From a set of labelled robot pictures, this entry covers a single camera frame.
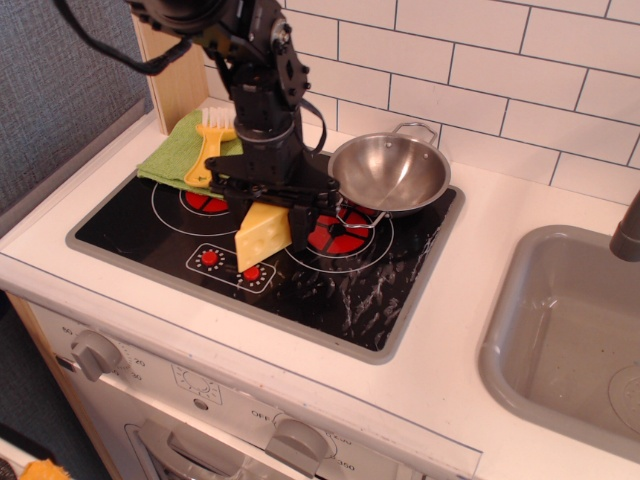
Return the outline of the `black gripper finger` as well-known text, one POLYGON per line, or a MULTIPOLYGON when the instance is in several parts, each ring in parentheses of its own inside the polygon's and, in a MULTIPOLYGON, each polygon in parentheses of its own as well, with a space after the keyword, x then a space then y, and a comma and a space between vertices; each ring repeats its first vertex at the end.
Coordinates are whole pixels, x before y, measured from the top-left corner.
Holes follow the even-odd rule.
POLYGON ((308 237, 315 230, 321 211, 316 207, 295 205, 288 212, 291 249, 300 252, 307 248, 308 237))

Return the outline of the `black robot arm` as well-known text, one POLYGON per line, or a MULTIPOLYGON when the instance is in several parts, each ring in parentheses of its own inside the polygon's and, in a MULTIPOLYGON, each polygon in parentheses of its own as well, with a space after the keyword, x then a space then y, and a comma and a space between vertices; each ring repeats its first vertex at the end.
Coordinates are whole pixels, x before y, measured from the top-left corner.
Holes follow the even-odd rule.
POLYGON ((133 1, 132 13, 155 31, 201 46, 235 107, 239 155, 210 157, 210 189, 236 222, 255 201, 288 211, 292 246, 306 248, 320 215, 335 212, 339 183, 316 164, 323 147, 303 140, 309 69, 276 1, 133 1))

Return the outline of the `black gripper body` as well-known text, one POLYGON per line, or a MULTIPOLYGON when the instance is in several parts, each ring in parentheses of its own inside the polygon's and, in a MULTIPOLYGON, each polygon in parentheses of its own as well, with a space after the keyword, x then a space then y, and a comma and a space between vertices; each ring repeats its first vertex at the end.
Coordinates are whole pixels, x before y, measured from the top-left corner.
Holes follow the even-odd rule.
POLYGON ((268 141, 243 138, 241 154, 205 161, 210 190, 224 197, 232 213, 247 212, 255 201, 332 213, 340 203, 339 182, 317 158, 326 139, 321 134, 309 148, 298 131, 268 141))

